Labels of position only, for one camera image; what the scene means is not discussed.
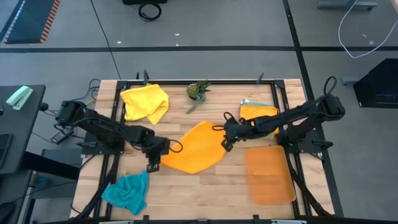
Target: gray floor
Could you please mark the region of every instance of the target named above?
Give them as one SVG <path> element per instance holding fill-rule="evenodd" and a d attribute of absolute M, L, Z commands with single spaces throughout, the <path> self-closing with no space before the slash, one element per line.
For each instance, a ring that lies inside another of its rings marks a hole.
<path fill-rule="evenodd" d="M 158 21 L 143 22 L 137 6 L 121 0 L 93 0 L 113 47 L 158 47 L 201 45 L 293 46 L 282 1 L 276 0 L 169 0 Z M 16 0 L 0 0 L 0 26 Z M 390 1 L 377 1 L 371 12 L 353 12 L 342 30 L 346 45 L 380 43 L 398 19 Z M 339 46 L 337 28 L 344 11 L 319 11 L 316 0 L 289 1 L 302 46 Z M 398 45 L 396 29 L 386 45 Z M 45 44 L 0 47 L 106 47 L 90 0 L 62 0 Z M 330 75 L 363 77 L 384 58 L 398 52 L 375 52 L 353 60 L 345 52 L 304 52 L 315 96 L 321 95 Z M 203 51 L 115 52 L 122 78 L 135 78 L 146 69 L 151 78 L 301 78 L 295 52 Z M 85 94 L 92 78 L 116 79 L 109 53 L 0 54 L 1 85 L 45 84 L 44 101 L 56 110 L 62 100 Z M 341 121 L 323 125 L 331 161 L 346 217 L 398 220 L 398 168 L 394 117 L 396 110 L 359 108 L 351 88 L 336 87 L 347 114 Z M 50 138 L 54 120 L 39 114 L 34 131 Z M 53 146 L 32 136 L 28 150 L 74 147 L 71 139 Z M 68 217 L 70 198 L 37 202 L 33 218 L 48 222 Z"/>

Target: blue cloth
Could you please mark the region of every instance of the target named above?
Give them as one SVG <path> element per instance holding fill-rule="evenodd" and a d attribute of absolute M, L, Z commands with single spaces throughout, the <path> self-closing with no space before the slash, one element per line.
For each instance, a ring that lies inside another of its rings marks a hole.
<path fill-rule="evenodd" d="M 109 185 L 102 198 L 111 205 L 128 209 L 133 215 L 139 215 L 146 208 L 145 196 L 148 191 L 148 173 L 122 176 L 116 184 Z"/>

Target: small plant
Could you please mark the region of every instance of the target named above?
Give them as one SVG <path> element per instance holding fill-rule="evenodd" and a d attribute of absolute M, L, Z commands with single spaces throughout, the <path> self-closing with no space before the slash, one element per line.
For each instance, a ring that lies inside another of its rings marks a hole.
<path fill-rule="evenodd" d="M 207 90 L 207 87 L 211 85 L 207 80 L 200 80 L 196 83 L 192 83 L 187 87 L 187 94 L 189 98 L 195 100 L 195 103 L 192 107 L 187 111 L 187 114 L 192 113 L 192 111 L 196 110 L 200 104 L 202 104 L 206 100 L 205 93 L 210 91 Z"/>

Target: blue towel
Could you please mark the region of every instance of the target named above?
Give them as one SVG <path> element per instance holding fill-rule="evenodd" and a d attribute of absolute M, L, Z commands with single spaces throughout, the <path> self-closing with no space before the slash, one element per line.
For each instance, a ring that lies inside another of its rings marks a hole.
<path fill-rule="evenodd" d="M 146 208 L 145 196 L 148 191 L 148 173 L 122 176 L 116 184 L 109 185 L 102 198 L 111 205 L 128 209 L 133 215 L 139 215 Z"/>

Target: black metal frame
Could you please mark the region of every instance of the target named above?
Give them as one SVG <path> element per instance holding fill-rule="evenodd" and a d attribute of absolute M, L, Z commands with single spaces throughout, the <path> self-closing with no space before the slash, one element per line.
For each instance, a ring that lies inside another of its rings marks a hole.
<path fill-rule="evenodd" d="M 159 85 L 189 85 L 191 83 L 194 83 L 196 80 L 151 80 L 152 84 L 159 84 Z M 272 99 L 274 101 L 274 105 L 275 107 L 278 109 L 278 111 L 280 111 L 280 106 L 279 106 L 279 101 L 278 101 L 278 95 L 277 95 L 277 88 L 280 89 L 280 94 L 282 96 L 282 102 L 283 102 L 283 106 L 285 110 L 289 110 L 289 102 L 287 101 L 287 94 L 286 94 L 286 89 L 285 89 L 285 83 L 283 80 L 261 80 L 259 82 L 259 80 L 211 80 L 212 85 L 270 85 L 271 88 L 271 92 L 272 92 Z M 112 108 L 112 114 L 111 114 L 111 119 L 112 120 L 116 120 L 116 113 L 118 112 L 118 107 L 119 107 L 119 100 L 120 100 L 120 92 L 122 92 L 123 89 L 128 90 L 130 89 L 131 86 L 133 85 L 142 85 L 142 80 L 132 80 L 132 81 L 118 81 L 117 85 L 116 85 L 116 92 L 115 92 L 115 96 L 114 96 L 114 103 L 113 103 L 113 108 Z M 120 122 L 124 123 L 124 115 L 125 115 L 126 109 L 125 109 L 125 104 L 123 103 L 123 107 L 122 107 L 122 112 L 121 112 L 121 120 Z M 297 169 L 297 173 L 298 176 L 300 177 L 300 179 L 303 181 L 303 183 L 305 184 L 305 179 L 304 179 L 304 174 L 303 174 L 303 169 L 302 169 L 302 165 L 301 165 L 301 160 L 300 160 L 300 155 L 299 152 L 294 153 L 294 158 L 295 158 L 295 163 L 296 163 L 296 169 Z M 109 162 L 109 156 L 108 155 L 104 155 L 104 160 L 103 160 L 103 165 L 101 168 L 101 175 L 99 178 L 99 185 L 101 185 L 102 181 L 104 180 L 104 178 L 106 177 L 106 173 L 107 173 L 107 168 L 108 168 L 108 162 Z M 119 155 L 116 155 L 114 157 L 114 162 L 116 162 L 118 164 L 119 162 Z M 326 175 L 326 179 L 328 180 L 328 185 L 329 183 L 334 183 L 334 186 L 329 186 L 332 187 L 333 189 L 336 189 L 335 186 L 335 180 L 334 177 L 330 174 L 333 174 L 333 172 L 327 172 L 325 170 L 325 175 Z M 114 179 L 112 180 L 112 184 L 116 182 L 116 176 L 114 177 Z M 331 198 L 332 198 L 332 202 L 333 202 L 333 197 L 335 197 L 335 195 L 331 193 Z M 302 195 L 303 197 L 303 203 L 304 203 L 304 208 L 305 208 L 305 214 L 307 216 L 311 216 L 311 207 L 310 204 L 308 202 L 308 200 Z M 297 218 L 299 216 L 301 216 L 300 214 L 300 209 L 299 209 L 299 203 L 297 201 L 297 199 L 295 201 L 292 202 L 292 207 L 293 207 L 293 211 L 294 211 L 294 218 Z M 336 207 L 341 207 L 340 204 L 335 205 L 333 203 L 333 208 L 336 209 Z M 101 208 L 101 200 L 99 200 L 99 202 L 97 203 L 95 210 L 94 210 L 94 218 L 98 218 L 100 217 L 100 208 Z M 111 218 L 111 209 L 112 209 L 112 205 L 110 205 L 109 203 L 107 203 L 106 206 L 106 215 L 105 217 L 102 218 Z M 146 217 L 142 223 L 147 223 L 149 217 Z M 257 215 L 254 215 L 254 220 L 257 222 L 268 222 L 269 220 L 261 220 L 258 219 Z M 195 222 L 197 223 L 198 220 L 156 220 L 156 222 L 159 223 L 178 223 L 178 222 Z M 217 223 L 253 223 L 253 220 L 207 220 L 207 222 L 217 222 Z"/>

